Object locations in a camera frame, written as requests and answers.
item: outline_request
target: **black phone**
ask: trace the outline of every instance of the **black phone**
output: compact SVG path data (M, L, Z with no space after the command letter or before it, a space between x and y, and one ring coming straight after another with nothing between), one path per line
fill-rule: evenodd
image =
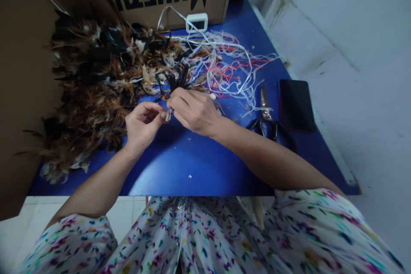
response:
M301 80L280 80L281 122L286 129L314 133L314 121L308 83Z

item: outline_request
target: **feather bundle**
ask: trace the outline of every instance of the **feather bundle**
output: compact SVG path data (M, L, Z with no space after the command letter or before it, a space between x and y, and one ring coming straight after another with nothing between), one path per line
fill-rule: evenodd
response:
M120 150L125 116L141 96L168 99L169 90L161 87L165 81L171 90L188 86L191 76L185 59L192 53L173 41L171 33L164 36L137 23L130 25L118 11L115 23L100 22L96 14L83 18L56 12L52 72L63 88L62 105L51 118L42 119L45 135L27 131L42 138L44 148L19 152L41 156L42 175L52 184L72 171L87 171L97 149ZM195 57L208 55L203 49Z

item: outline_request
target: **person's left hand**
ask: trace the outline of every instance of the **person's left hand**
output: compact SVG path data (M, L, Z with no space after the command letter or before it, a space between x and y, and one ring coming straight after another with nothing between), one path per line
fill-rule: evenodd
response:
M141 154L154 140L166 117L164 108L153 102L142 102L125 117L127 143L124 149Z

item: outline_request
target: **blue tabletop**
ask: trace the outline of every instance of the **blue tabletop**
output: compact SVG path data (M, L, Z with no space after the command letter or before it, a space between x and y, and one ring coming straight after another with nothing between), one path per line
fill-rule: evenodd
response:
M209 29L236 36L241 45L253 54L276 52L253 8L247 0L229 4L224 24ZM272 116L279 119L280 79L289 79L281 60L275 60L257 72L257 82L264 79ZM239 125L247 126L260 116L246 113L234 98L219 100L226 116ZM359 187L348 185L341 174L320 132L291 132L298 153L333 181L345 194L359 194ZM40 174L35 177L29 195L68 196L88 177L102 167L114 153L97 151L88 173L71 173L64 184L51 185ZM264 196L272 189L261 182L231 151L217 142L185 129L174 117L158 131L151 146L127 177L120 196Z

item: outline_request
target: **black-handled scissors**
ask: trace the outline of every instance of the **black-handled scissors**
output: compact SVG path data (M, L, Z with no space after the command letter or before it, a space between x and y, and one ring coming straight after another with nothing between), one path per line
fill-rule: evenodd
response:
M265 86L262 83L261 84L261 91L260 91L260 99L261 99L261 110L262 116L261 118L257 118L253 120L248 126L247 129L252 131L255 127L258 129L258 133L266 138L270 138L268 136L269 134L269 129L267 128L267 133L266 130L264 129L264 123L267 125L270 125L272 128L272 137L270 138L274 142L277 142L278 139L278 131L282 133L285 137L285 139L288 142L289 149L293 151L294 153L297 153L297 144L295 143L294 138L291 136L291 134L286 130L281 122L278 122L273 119L271 116L271 112L269 110L270 105L268 104L268 99L267 99L267 92L265 90Z

